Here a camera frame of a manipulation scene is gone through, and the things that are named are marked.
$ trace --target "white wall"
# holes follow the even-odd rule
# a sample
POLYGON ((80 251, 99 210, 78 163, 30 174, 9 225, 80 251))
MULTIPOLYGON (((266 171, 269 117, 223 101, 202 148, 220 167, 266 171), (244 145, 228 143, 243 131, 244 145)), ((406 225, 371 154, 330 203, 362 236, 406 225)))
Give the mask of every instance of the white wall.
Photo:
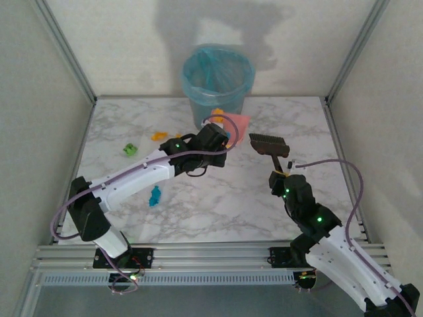
MULTIPOLYGON (((332 107, 394 272, 423 291, 423 2, 391 1, 332 107)), ((420 303, 419 316, 423 315, 420 303)))
POLYGON ((48 0, 98 95, 181 95, 198 44, 256 65, 253 94, 329 92, 374 0, 48 0))
POLYGON ((10 316, 91 107, 30 1, 2 1, 0 42, 0 316, 10 316))

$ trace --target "robotic arm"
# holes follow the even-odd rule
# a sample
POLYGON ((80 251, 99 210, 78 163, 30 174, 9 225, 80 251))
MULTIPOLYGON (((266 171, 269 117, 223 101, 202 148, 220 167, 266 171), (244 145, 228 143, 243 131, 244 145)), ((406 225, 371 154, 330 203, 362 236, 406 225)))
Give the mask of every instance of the robotic arm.
POLYGON ((87 182, 83 176, 76 178, 71 184, 70 198, 85 190, 91 191, 69 206, 69 214, 82 241, 94 242, 118 266, 123 265, 131 256, 130 244, 109 223, 104 213, 117 208, 127 197, 161 180, 197 168, 206 170, 209 165, 224 167, 227 142, 226 132, 214 123, 209 123, 197 135, 169 139, 159 149, 121 171, 92 182, 87 182), (201 153, 204 151, 222 154, 205 155, 201 153))
POLYGON ((380 267, 352 238, 348 243, 340 219, 316 203, 304 175, 287 176, 273 172, 269 179, 272 194, 282 197, 285 209, 302 231, 291 243, 295 258, 323 272, 365 312, 364 316, 410 316, 419 298, 412 285, 401 285, 380 267))

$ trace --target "orange toy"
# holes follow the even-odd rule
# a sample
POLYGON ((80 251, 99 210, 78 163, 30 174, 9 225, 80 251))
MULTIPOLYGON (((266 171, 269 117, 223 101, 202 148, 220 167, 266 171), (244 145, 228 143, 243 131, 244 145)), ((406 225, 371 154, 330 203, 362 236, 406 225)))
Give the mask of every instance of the orange toy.
POLYGON ((151 139, 153 141, 161 141, 165 137, 167 137, 167 132, 156 132, 156 133, 153 134, 153 136, 151 137, 151 139))

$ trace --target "black mounting bracket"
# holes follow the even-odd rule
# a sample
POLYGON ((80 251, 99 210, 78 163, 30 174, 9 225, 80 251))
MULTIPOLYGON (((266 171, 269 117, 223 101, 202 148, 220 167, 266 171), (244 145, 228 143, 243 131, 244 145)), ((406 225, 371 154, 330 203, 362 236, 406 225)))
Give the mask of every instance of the black mounting bracket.
MULTIPOLYGON (((120 269, 139 269, 141 265, 144 269, 151 269, 151 264, 153 263, 153 253, 154 249, 152 248, 132 248, 130 259, 124 265, 119 265, 118 267, 120 269)), ((100 249, 97 249, 95 252, 93 268, 111 268, 100 249)))
POLYGON ((267 262, 275 268, 308 268, 311 267, 305 258, 295 256, 293 249, 288 246, 269 248, 270 256, 267 262))

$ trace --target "small plastic figure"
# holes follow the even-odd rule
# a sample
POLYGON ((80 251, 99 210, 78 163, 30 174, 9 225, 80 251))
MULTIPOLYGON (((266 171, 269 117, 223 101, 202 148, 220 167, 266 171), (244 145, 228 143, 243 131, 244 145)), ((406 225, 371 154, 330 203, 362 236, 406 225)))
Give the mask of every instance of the small plastic figure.
POLYGON ((135 145, 133 145, 132 143, 128 143, 124 148, 124 152, 129 157, 131 157, 132 155, 137 153, 137 151, 138 151, 138 148, 135 145))
POLYGON ((161 141, 165 137, 167 137, 167 132, 156 132, 156 133, 153 134, 153 136, 151 137, 151 139, 153 141, 161 141))
MULTIPOLYGON (((222 109, 216 108, 211 111, 211 114, 224 114, 225 112, 222 109)), ((212 118, 214 123, 223 123, 222 117, 214 117, 212 118)))
POLYGON ((161 191, 158 186, 154 186, 151 191, 151 197, 149 200, 149 206, 154 207, 160 202, 161 191))

